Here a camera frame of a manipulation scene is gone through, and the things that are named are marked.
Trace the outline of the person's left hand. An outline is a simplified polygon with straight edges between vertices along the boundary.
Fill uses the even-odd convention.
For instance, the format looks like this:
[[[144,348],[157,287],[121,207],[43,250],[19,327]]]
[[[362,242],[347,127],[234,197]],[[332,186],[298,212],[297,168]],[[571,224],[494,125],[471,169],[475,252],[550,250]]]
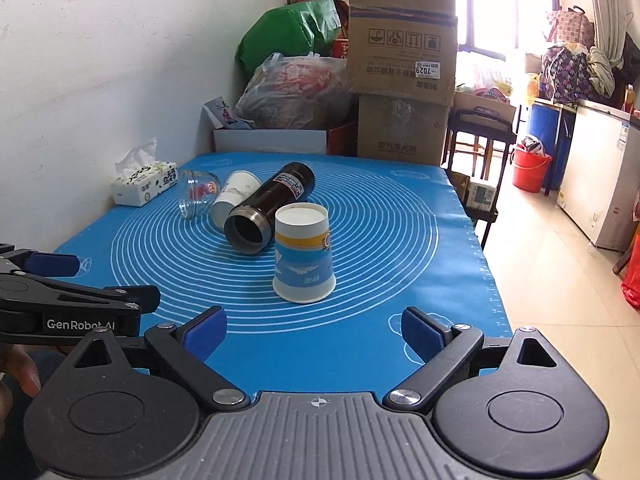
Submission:
[[[14,443],[22,435],[23,418],[65,356],[53,348],[1,345],[1,441]]]

